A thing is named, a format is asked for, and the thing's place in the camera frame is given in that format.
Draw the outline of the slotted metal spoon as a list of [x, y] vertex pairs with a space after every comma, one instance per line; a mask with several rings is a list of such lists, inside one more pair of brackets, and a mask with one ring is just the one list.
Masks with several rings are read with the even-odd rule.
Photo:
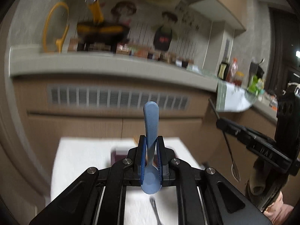
[[[209, 101], [210, 107], [213, 110], [213, 112], [214, 112], [217, 120], [220, 120], [220, 116], [219, 116], [218, 112], [216, 111], [216, 108], [214, 106], [214, 103], [213, 103], [212, 99], [209, 98], [208, 101]], [[241, 181], [241, 177], [240, 177], [239, 169], [238, 169], [238, 167], [236, 165], [236, 162], [234, 161], [234, 158], [233, 158], [233, 155], [232, 155], [232, 151], [231, 151], [231, 147], [230, 147], [227, 135], [226, 135], [226, 133], [223, 130], [222, 130], [222, 134], [224, 136], [224, 139], [225, 139], [225, 142], [226, 142], [229, 154], [230, 154], [231, 162], [232, 162], [232, 164], [231, 164], [231, 173], [232, 173], [232, 176], [234, 177], [234, 179], [237, 182], [240, 182]]]

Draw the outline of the black handled metal spoon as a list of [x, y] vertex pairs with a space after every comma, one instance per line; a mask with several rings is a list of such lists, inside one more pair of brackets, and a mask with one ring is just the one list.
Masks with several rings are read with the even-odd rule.
[[149, 198], [149, 201], [150, 201], [151, 206], [153, 208], [153, 211], [154, 211], [154, 214], [155, 214], [155, 217], [156, 217], [156, 220], [157, 220], [157, 225], [162, 225], [159, 214], [158, 214], [155, 198], [151, 196]]

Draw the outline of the blue plastic spoon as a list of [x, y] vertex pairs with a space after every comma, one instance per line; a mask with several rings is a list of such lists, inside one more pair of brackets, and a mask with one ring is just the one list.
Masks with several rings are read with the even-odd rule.
[[141, 188], [146, 194], [155, 194], [161, 188], [159, 170], [153, 164], [156, 139], [158, 137], [159, 106], [153, 101], [147, 102], [143, 107], [143, 113], [147, 145], [147, 165], [145, 167]]

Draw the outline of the purple plastic utensil caddy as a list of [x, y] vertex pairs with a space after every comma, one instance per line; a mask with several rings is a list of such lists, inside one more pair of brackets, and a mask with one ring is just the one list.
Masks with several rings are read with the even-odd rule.
[[110, 164], [113, 166], [117, 161], [123, 160], [127, 157], [129, 147], [113, 147], [111, 149]]

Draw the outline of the green items on counter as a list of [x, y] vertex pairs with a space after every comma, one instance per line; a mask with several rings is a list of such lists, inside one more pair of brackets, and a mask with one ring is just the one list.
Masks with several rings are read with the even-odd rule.
[[258, 96], [261, 90], [264, 90], [264, 83], [264, 79], [258, 78], [256, 75], [253, 75], [251, 77], [247, 91], [255, 96]]

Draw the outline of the green white dish towel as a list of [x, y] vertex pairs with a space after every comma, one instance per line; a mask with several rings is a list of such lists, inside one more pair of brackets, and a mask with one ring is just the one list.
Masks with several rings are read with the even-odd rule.
[[226, 81], [217, 86], [217, 112], [244, 112], [252, 107], [257, 96], [247, 90]]

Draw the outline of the black utensil holder on counter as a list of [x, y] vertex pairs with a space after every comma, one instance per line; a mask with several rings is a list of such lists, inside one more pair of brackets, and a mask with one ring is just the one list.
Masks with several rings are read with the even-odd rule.
[[260, 62], [251, 62], [249, 68], [249, 79], [251, 79], [254, 75], [258, 79], [262, 79], [264, 76], [264, 70], [261, 67], [261, 64], [264, 63], [264, 59], [260, 60]]

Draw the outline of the orange lid jar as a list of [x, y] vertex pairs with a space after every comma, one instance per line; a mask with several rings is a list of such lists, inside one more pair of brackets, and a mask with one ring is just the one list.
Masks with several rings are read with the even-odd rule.
[[233, 78], [233, 84], [241, 87], [243, 84], [244, 77], [245, 77], [244, 73], [237, 71]]

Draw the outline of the dark bottle on counter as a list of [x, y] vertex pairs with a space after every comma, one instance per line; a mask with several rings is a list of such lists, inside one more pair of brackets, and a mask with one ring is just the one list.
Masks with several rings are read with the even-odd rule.
[[218, 70], [218, 78], [219, 79], [224, 80], [224, 81], [226, 80], [229, 66], [230, 66], [230, 64], [227, 62], [223, 61], [220, 63], [219, 70]]

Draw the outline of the grey ventilation grille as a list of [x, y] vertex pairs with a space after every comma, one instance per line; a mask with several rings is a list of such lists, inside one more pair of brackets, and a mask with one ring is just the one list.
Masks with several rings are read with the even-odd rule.
[[74, 84], [50, 84], [48, 97], [48, 101], [57, 106], [92, 109], [138, 110], [153, 101], [160, 110], [185, 111], [190, 102], [190, 97], [184, 94]]

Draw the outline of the yellow handled black pan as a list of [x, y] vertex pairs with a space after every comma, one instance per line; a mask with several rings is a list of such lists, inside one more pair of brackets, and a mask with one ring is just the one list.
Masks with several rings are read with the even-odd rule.
[[94, 43], [103, 43], [112, 48], [127, 38], [130, 27], [118, 22], [105, 20], [99, 0], [85, 0], [85, 3], [93, 18], [89, 21], [77, 23], [78, 45], [81, 48], [87, 50]]

